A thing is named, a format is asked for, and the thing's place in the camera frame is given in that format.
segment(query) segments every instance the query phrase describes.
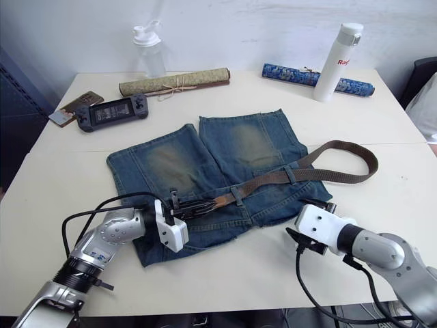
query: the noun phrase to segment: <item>jeans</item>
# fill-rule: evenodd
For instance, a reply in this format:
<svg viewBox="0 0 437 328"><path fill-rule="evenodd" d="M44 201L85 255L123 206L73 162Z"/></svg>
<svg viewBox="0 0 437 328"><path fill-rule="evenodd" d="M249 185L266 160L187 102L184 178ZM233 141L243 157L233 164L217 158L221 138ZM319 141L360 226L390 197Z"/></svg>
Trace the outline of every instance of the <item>jeans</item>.
<svg viewBox="0 0 437 328"><path fill-rule="evenodd" d="M192 124L108 156L119 194L151 191L168 199L176 188L181 202L215 198L260 174L295 168L307 155L282 110L234 118L200 117L199 136ZM272 226L296 216L300 198L329 200L320 181L262 186L248 197L203 217L186 221L190 241L173 253L147 230L134 241L143 266L183 258L236 238L253 226ZM153 199L124 200L135 204Z"/></svg>

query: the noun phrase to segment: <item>white table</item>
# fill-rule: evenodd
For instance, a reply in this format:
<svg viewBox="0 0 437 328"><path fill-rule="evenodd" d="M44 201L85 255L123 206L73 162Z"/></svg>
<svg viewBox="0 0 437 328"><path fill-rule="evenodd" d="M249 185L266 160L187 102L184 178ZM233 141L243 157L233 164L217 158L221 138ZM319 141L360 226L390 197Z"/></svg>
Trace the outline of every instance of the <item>white table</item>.
<svg viewBox="0 0 437 328"><path fill-rule="evenodd" d="M106 100L119 98L117 83L139 74L78 74L60 106L93 90ZM229 86L149 99L146 120L82 133L75 123L48 124L27 155L0 206L0 315L18 315L65 260L61 221L94 208L116 194L105 159L112 152L174 131L198 116L231 116L282 108L299 140L315 148L330 139L366 145L379 162L378 173L357 185L326 183L338 215L355 218L376 232L392 232L421 250L437 267L435 199L437 160L374 70L349 78L373 83L371 98L335 94L322 104L311 88L271 81L254 72L231 72ZM350 154L329 151L316 167L364 173ZM71 224L71 241L85 219ZM294 270L294 242L284 223L252 229L236 240L190 258L143 268L127 245L101 278L109 292L92 288L84 316L125 316L215 312L311 306ZM322 305L371 301L367 280L341 259L305 252L302 276ZM375 276L381 300L394 299L390 286Z"/></svg>

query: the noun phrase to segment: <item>clear plastic bottle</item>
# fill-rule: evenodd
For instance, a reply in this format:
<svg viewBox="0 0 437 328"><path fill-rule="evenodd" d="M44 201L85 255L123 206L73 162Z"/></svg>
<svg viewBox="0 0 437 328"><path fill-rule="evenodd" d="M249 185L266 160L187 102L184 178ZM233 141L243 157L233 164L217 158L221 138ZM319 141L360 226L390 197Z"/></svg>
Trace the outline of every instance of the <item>clear plastic bottle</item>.
<svg viewBox="0 0 437 328"><path fill-rule="evenodd" d="M349 64L350 56L361 39L363 26L358 23L343 23L326 59L319 81L315 85L313 97L318 101L328 101Z"/></svg>
<svg viewBox="0 0 437 328"><path fill-rule="evenodd" d="M161 53L161 39L154 28L159 22L154 20L147 27L135 26L133 29L134 43L145 66L147 77L162 77L165 75L165 66Z"/></svg>

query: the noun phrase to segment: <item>brown belt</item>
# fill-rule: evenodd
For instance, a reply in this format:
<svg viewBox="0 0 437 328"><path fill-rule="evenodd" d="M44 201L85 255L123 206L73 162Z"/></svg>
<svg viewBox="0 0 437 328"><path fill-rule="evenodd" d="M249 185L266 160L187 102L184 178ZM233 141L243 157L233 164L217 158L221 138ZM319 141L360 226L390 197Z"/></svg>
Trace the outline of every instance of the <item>brown belt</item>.
<svg viewBox="0 0 437 328"><path fill-rule="evenodd" d="M348 174L337 171L330 171L329 169L312 169L309 166L327 149L340 149L346 150L361 157L369 168L369 173L362 176L356 174ZM264 185L282 185L287 183L295 183L300 181L333 181L340 183L359 183L367 180L375 174L378 170L378 160L370 150L357 145L352 142L345 142L340 140L332 140L314 150L311 154L302 157L298 161L293 163L293 166L298 167L296 169L284 169L281 171L274 171L271 173L257 176L256 178L244 182L242 185L236 188L238 197L243 199ZM237 199L234 193L227 193L225 195L218 196L214 199L214 208L226 206L235 202Z"/></svg>

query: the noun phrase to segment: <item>cable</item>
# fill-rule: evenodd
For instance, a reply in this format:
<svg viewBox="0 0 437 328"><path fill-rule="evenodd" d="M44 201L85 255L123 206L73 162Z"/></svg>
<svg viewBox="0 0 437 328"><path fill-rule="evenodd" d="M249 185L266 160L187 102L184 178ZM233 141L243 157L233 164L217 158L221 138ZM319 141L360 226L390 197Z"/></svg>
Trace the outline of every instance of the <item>cable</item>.
<svg viewBox="0 0 437 328"><path fill-rule="evenodd" d="M335 311L335 306L331 306L330 307L330 311L336 316L337 315L337 311ZM337 319L334 319L334 325L335 325L335 328L340 328L340 324L339 324L339 321L337 320Z"/></svg>
<svg viewBox="0 0 437 328"><path fill-rule="evenodd" d="M370 286L370 293L373 298L373 302L375 303L378 310L381 311L381 313L389 319L391 323L393 323L396 327L399 328L409 328L409 326L405 326L404 324L400 323L397 319L393 318L391 314L385 309L384 306L382 306L375 289L375 282L373 281L373 277L371 276L370 272L366 270L363 266L359 269L359 271L362 271L364 274L366 274L367 279L369 280L369 286Z"/></svg>
<svg viewBox="0 0 437 328"><path fill-rule="evenodd" d="M284 315L284 321L285 321L285 324L287 325L287 328L291 328L291 327L290 327L290 323L288 322L288 317L287 317L287 315L288 315L288 309L283 309L283 311L284 311L283 315Z"/></svg>
<svg viewBox="0 0 437 328"><path fill-rule="evenodd" d="M340 316L336 316L329 311L326 311L317 301L313 298L311 293L308 291L307 287L305 286L302 277L300 276L300 256L302 255L303 251L305 250L305 246L299 245L297 249L296 254L296 275L299 281L300 286L302 287L304 293L309 298L309 300L314 304L314 306L321 311L323 314L329 316L332 319L338 320L342 323L350 323L353 325L374 325L378 323L387 323L390 320L388 318L381 318L381 319L374 319L374 320L355 320L355 319L349 319L349 318L342 318ZM412 320L411 316L398 316L396 317L397 320Z"/></svg>
<svg viewBox="0 0 437 328"><path fill-rule="evenodd" d="M105 200L99 206L97 206L97 208L95 210L89 210L89 211L86 211L86 212L77 213L77 214L74 214L74 215L70 215L68 218L66 218L62 222L61 233L62 233L62 242L64 244L64 249L66 251L67 257L70 255L70 248L68 247L68 240L67 240L67 233L66 233L67 223L69 221L71 221L71 220L73 220L73 219L75 219L77 217L82 217L83 215L90 215L90 217L88 218L87 222L83 226L83 229L82 229L81 233L79 234L79 237L77 238L77 241L76 241L76 244L77 244L83 238L83 236L86 233L89 225L91 224L93 218L96 216L97 213L108 212L110 210L121 210L123 208L134 207L133 205L124 205L124 206L116 206L116 207L102 209L102 207L104 205L106 205L108 203L111 203L111 202L114 202L116 200L121 200L123 198L134 197L134 196L142 196L142 195L148 195L148 196L155 197L157 200L161 201L161 204L166 209L169 209L169 205L166 203L166 201L164 201L164 199L162 199L158 195L156 195L154 193L150 193L148 191L140 191L140 192L137 192L137 193L127 193L125 195L119 195L117 197L109 198L108 200Z"/></svg>
<svg viewBox="0 0 437 328"><path fill-rule="evenodd" d="M384 318L384 315L382 315L382 313L376 308L375 303L371 304L372 309L375 311L376 315L378 316L378 318ZM384 325L383 328L391 328L391 324L390 323L384 323L381 324Z"/></svg>
<svg viewBox="0 0 437 328"><path fill-rule="evenodd" d="M364 306L364 304L361 304L361 307L370 315L373 319L376 319L376 317ZM391 328L391 325L389 323L378 323L379 328Z"/></svg>

